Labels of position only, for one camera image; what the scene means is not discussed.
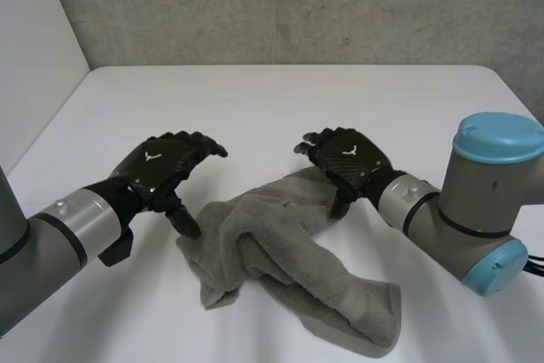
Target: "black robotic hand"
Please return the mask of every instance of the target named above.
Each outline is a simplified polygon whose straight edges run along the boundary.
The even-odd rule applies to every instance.
[[[295,153],[307,155],[338,187],[332,218],[342,218],[352,202],[367,196],[367,182],[374,172],[391,169],[385,154],[354,129],[326,128],[321,133],[306,133],[303,140],[295,146]]]
[[[112,266],[130,255],[133,232],[128,224],[143,211],[165,213],[179,234],[198,238],[200,228],[174,190],[210,155],[228,153],[200,132],[165,133],[136,147],[107,180],[87,186],[112,206],[122,225],[121,237],[99,255],[100,260]]]
[[[142,200],[144,210],[165,213],[176,231],[189,238],[201,232],[175,193],[192,170],[210,155],[226,157],[227,150],[200,132],[165,133],[147,139],[113,171]]]

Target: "robotic arm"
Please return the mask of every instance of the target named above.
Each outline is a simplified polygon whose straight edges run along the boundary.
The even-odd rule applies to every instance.
[[[382,218],[482,296],[525,270],[544,275],[510,235],[519,209],[544,204],[544,127],[529,118],[483,112],[463,120],[442,191],[406,172],[354,129],[307,133],[307,155],[338,187],[331,216],[367,197]]]
[[[149,138],[108,179],[29,219],[0,169],[0,338],[94,258],[107,266],[127,258],[136,214],[165,213],[179,234],[197,238],[198,224],[174,189],[209,155],[228,154],[201,133]]]

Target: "white table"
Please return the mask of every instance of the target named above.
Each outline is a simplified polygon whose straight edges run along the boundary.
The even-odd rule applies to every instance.
[[[92,72],[9,179],[31,215],[103,179],[139,142],[200,130],[229,150],[183,182],[193,213],[309,165],[292,153],[303,133],[354,127],[393,164],[441,186],[451,139],[477,111],[529,115],[493,72],[477,66],[115,67]],[[514,234],[544,254],[544,207],[524,208]],[[199,284],[160,215],[133,221],[130,259],[94,261],[2,342],[6,363],[361,362],[306,332],[254,282],[206,312]],[[402,331],[383,362],[544,360],[544,280],[524,274],[480,298],[442,270],[370,203],[317,241],[354,274],[400,284]]]

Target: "gray towel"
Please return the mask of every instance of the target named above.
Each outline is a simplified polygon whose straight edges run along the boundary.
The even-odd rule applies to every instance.
[[[202,236],[178,239],[201,280],[204,308],[233,303],[244,281],[258,280],[314,335],[369,357],[391,351],[400,332],[399,287],[351,275],[310,238],[329,225],[335,192],[309,167],[208,203],[197,217]]]

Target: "screw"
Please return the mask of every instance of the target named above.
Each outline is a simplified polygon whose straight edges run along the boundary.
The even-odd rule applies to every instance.
[[[70,205],[66,200],[57,200],[54,203],[54,206],[57,207],[57,213],[61,215],[68,213],[68,209],[70,208]]]

